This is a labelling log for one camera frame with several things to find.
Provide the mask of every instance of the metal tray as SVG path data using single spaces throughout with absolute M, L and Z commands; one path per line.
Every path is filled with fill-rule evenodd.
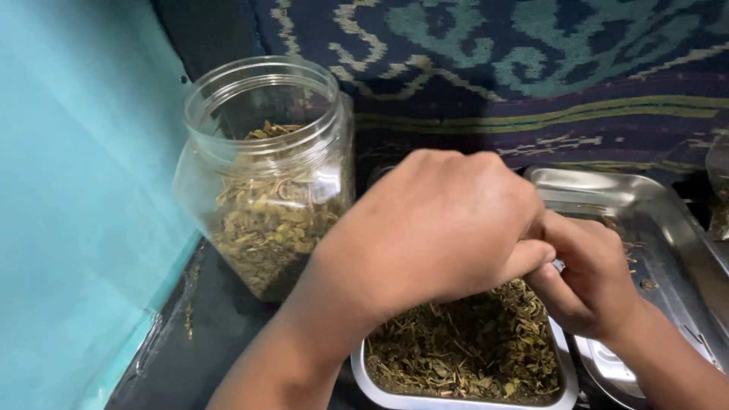
M 552 336 L 557 353 L 557 364 L 560 367 L 562 380 L 561 395 L 549 406 L 525 406 L 499 403 L 495 401 L 474 401 L 460 398 L 438 398 L 421 395 L 401 395 L 389 393 L 377 387 L 367 373 L 365 365 L 365 342 L 352 352 L 352 373 L 359 388 L 370 400 L 382 407 L 396 410 L 570 410 L 577 402 L 577 375 L 572 359 L 569 356 L 567 340 L 562 328 L 549 319 Z
M 679 196 L 637 175 L 532 167 L 525 173 L 547 208 L 570 217 L 609 218 L 631 248 L 639 292 L 719 369 L 729 366 L 729 269 Z M 642 290 L 652 279 L 658 289 Z M 630 409 L 647 409 L 633 373 L 597 341 L 575 337 L 598 386 Z

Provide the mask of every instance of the dried herb in jar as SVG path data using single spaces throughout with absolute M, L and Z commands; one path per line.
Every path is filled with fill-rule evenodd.
M 394 393 L 541 406 L 560 390 L 546 309 L 521 279 L 389 320 L 367 337 L 365 360 Z
M 245 140 L 269 139 L 301 125 L 275 125 L 251 131 Z M 241 156 L 241 164 L 250 158 Z M 262 301 L 284 300 L 316 244 L 350 205 L 351 184 L 344 169 L 338 193 L 323 200 L 311 170 L 268 178 L 223 179 L 208 233 L 233 270 Z

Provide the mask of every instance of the metal tray rim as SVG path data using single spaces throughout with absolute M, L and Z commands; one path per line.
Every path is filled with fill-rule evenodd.
M 557 350 L 557 363 L 564 377 L 562 395 L 549 406 L 525 406 L 522 404 L 505 404 L 488 401 L 473 401 L 452 398 L 436 398 L 416 395 L 400 395 L 388 393 L 375 384 L 367 374 L 365 367 L 365 341 L 352 352 L 352 373 L 359 388 L 373 402 L 382 407 L 396 410 L 570 410 L 577 402 L 579 387 L 577 386 L 577 373 L 569 354 L 567 340 L 562 328 L 551 317 L 549 318 L 552 335 Z

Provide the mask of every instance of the blue patterned cloth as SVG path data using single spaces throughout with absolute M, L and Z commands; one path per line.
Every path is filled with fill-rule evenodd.
M 354 97 L 360 166 L 447 147 L 671 182 L 725 128 L 724 1 L 250 4 L 260 53 L 321 64 Z

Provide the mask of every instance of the right hand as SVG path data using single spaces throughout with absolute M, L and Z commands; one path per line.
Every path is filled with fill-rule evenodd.
M 599 222 L 563 217 L 547 211 L 543 240 L 554 246 L 565 269 L 551 263 L 525 279 L 560 326 L 576 335 L 607 343 L 646 303 L 638 294 L 623 243 Z

